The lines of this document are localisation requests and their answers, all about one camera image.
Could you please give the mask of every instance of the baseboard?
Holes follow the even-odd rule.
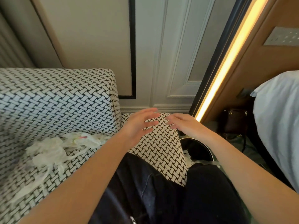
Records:
[[[168,105],[168,104],[156,104],[154,107],[158,108],[160,112],[167,112],[167,113],[188,113],[190,109],[190,105]],[[121,113],[134,113],[138,112],[141,109],[149,108],[149,107],[121,107]]]

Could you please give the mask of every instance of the person's left arm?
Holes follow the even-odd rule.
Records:
[[[123,128],[109,139],[75,173],[61,183],[20,221],[31,223],[87,223],[126,152],[152,131],[159,117],[156,108],[130,116]]]

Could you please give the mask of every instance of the patterned sofa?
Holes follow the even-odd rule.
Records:
[[[130,150],[174,182],[185,185],[187,171],[177,131],[159,125]],[[121,114],[113,71],[109,69],[0,69],[0,224],[17,223],[78,169],[96,149],[69,161],[60,176],[54,169],[44,185],[10,204],[40,169],[28,165],[24,149],[33,141],[68,132],[113,135],[130,114]]]

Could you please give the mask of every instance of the led light strip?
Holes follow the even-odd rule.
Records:
[[[209,107],[212,99],[214,98],[217,90],[223,82],[226,74],[228,73],[246,39],[248,38],[253,26],[262,13],[267,2],[268,0],[252,0],[249,6],[249,12],[246,14],[247,16],[245,16],[245,18],[242,20],[241,26],[238,29],[232,44],[230,45],[229,51],[226,54],[225,59],[222,61],[221,67],[218,69],[216,78],[212,83],[210,90],[207,92],[204,101],[195,116],[197,121],[201,121],[202,117],[207,111],[207,108]]]

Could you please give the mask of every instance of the dark brown bag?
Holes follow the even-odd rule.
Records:
[[[226,134],[236,134],[243,136],[243,150],[246,147],[246,134],[248,128],[248,111],[244,109],[228,108],[223,110],[219,117],[219,125],[217,132],[228,139]]]

